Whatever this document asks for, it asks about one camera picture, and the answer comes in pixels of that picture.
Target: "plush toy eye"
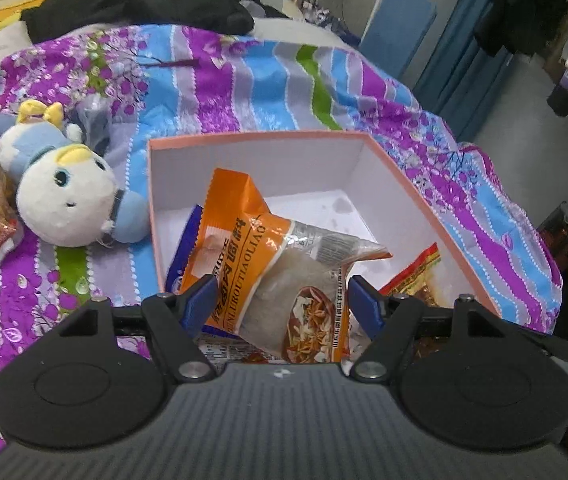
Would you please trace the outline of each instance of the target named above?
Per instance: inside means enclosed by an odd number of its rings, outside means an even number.
[[[55,172],[54,178],[55,178],[55,183],[59,187],[64,187],[66,184],[68,184],[68,181],[70,180],[71,177],[69,176],[67,170],[57,170]]]

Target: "blue curtain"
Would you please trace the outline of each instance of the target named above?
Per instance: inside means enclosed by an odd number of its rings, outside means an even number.
[[[458,0],[413,94],[422,108],[441,116],[458,141],[472,141],[493,107],[513,54],[495,57],[477,44],[473,31],[491,0]]]

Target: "metal screw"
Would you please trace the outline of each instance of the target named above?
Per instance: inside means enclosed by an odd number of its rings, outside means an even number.
[[[178,371],[181,376],[187,379],[201,379],[210,373],[210,368],[202,361],[189,361],[180,365]]]
[[[386,367],[375,361],[364,361],[355,367],[355,373],[363,379],[379,379],[386,375]]]

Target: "black jacket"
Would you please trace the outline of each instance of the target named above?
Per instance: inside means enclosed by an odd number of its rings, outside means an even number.
[[[475,39],[494,56],[502,46],[529,56],[555,37],[566,0],[493,0],[475,29]]]
[[[91,23],[190,25],[220,34],[247,34],[253,17],[235,0],[44,0],[22,11],[33,43],[60,38]]]

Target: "yellow bow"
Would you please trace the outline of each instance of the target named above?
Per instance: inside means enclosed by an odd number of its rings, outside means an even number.
[[[17,112],[17,123],[27,123],[34,116],[42,116],[42,119],[47,123],[51,123],[60,130],[62,129],[62,122],[64,121],[62,103],[53,103],[47,107],[36,99],[28,99],[20,105]]]

